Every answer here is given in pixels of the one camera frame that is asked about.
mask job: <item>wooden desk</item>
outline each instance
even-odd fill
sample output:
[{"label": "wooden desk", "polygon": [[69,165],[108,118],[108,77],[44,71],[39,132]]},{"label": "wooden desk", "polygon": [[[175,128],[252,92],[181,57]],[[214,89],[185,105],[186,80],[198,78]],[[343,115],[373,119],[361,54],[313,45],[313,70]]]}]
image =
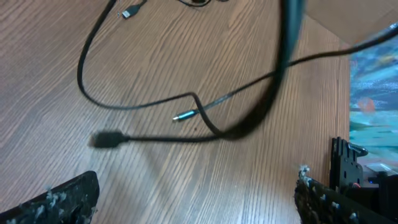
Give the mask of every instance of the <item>wooden desk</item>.
[{"label": "wooden desk", "polygon": [[[114,151],[87,146],[91,133],[206,134],[180,100],[139,111],[109,111],[85,100],[76,84],[83,43],[106,0],[1,3],[0,210],[86,170],[101,195],[93,223],[298,223],[293,193],[300,164],[328,181],[333,136],[348,137],[347,58],[289,70],[278,103],[254,134],[238,142],[135,143]],[[117,4],[85,65],[85,85],[103,102],[130,105],[195,91],[207,103],[272,69],[278,3],[230,1],[190,9],[149,0]],[[335,35],[306,17],[296,57],[337,50]],[[209,110],[227,127],[257,99],[258,85]]]}]

